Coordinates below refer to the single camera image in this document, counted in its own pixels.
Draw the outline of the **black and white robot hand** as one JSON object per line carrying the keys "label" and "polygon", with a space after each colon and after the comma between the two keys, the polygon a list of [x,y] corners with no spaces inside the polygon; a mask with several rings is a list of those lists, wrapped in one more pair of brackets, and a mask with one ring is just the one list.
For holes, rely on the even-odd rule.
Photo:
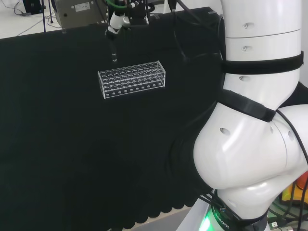
{"label": "black and white robot hand", "polygon": [[131,29],[149,24],[150,13],[155,9],[147,0],[105,0],[108,7],[106,37],[114,40],[121,29]]}

